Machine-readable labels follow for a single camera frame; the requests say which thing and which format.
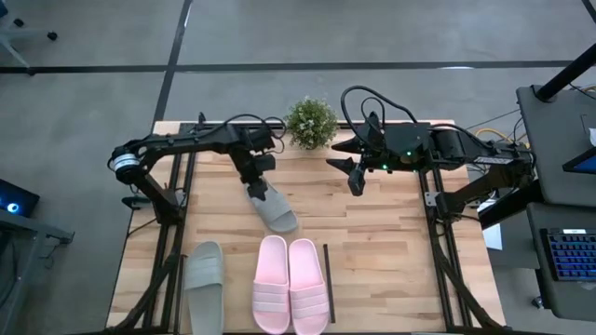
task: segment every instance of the keyboard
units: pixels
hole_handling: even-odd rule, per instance
[[[551,272],[559,281],[596,281],[596,230],[542,229]]]

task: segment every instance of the white paper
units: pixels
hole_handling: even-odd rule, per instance
[[[481,203],[478,206],[478,211],[488,208],[495,203],[493,199],[488,199],[485,202]],[[484,235],[484,244],[487,248],[492,248],[496,250],[503,250],[503,239],[501,238],[501,224],[497,223],[496,225],[486,228],[482,231]]]

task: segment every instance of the gray floor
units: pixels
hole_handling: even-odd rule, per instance
[[[29,26],[60,35],[54,43],[43,36],[15,43],[32,65],[165,65],[183,0],[7,4]],[[580,0],[195,0],[179,63],[571,60],[596,40],[594,33]],[[16,65],[0,53],[0,66]],[[339,110],[342,90],[362,84],[418,118],[470,126],[515,110],[516,87],[544,83],[559,70],[178,73],[165,119],[196,120],[198,112],[210,120],[282,116],[306,95]],[[38,217],[76,230],[73,244],[57,251],[53,268],[36,281],[20,334],[103,327],[130,214],[119,202],[128,189],[105,161],[114,146],[149,131],[163,77],[0,74],[0,156],[9,157],[0,178],[41,195]],[[594,82],[590,71],[576,84]],[[348,104],[358,107],[359,98]],[[509,133],[518,118],[487,126]],[[596,333],[596,324],[534,309],[531,272],[495,267],[494,273],[510,326]]]

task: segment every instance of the gray slide sandal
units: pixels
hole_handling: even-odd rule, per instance
[[[264,224],[275,233],[284,234],[294,231],[298,227],[298,220],[293,211],[291,211],[290,204],[264,177],[263,180],[267,183],[267,191],[264,193],[265,201],[249,197],[254,208],[259,213]],[[248,196],[248,185],[244,186],[245,192]]]
[[[184,272],[194,335],[224,332],[224,254],[217,242],[201,243],[188,258]]]

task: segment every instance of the wooden tabletop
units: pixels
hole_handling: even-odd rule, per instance
[[[177,133],[179,125],[180,122],[158,122],[155,133]],[[350,131],[341,130],[334,142],[351,137]],[[331,149],[304,151],[288,142],[286,139],[285,152],[276,154],[277,168],[265,172],[265,176],[286,195],[298,216],[297,231],[283,236],[288,244],[300,237],[311,239],[318,247],[323,273],[322,246],[329,246],[336,322],[328,326],[327,332],[444,330],[416,174],[367,173],[364,195],[355,197],[347,187],[346,174],[325,163],[325,158],[346,158],[349,154]],[[259,244],[272,233],[245,196],[227,155],[199,153],[196,161],[183,253],[190,254],[202,241],[215,240],[222,245],[225,331],[261,332],[252,320],[252,280]],[[164,157],[151,174],[163,184],[169,180],[171,164],[172,157]],[[468,183],[464,167],[445,171],[442,176],[447,191]],[[150,208],[136,211],[130,229],[153,217]],[[121,321],[149,285],[158,231],[159,225],[155,223],[129,238],[108,326]],[[489,315],[504,324],[480,225],[470,220],[459,221],[454,225],[454,235],[467,286]],[[458,320],[453,288],[450,299]],[[159,304],[158,299],[156,322],[161,314]],[[188,313],[184,301],[181,325],[184,334],[191,333]]]

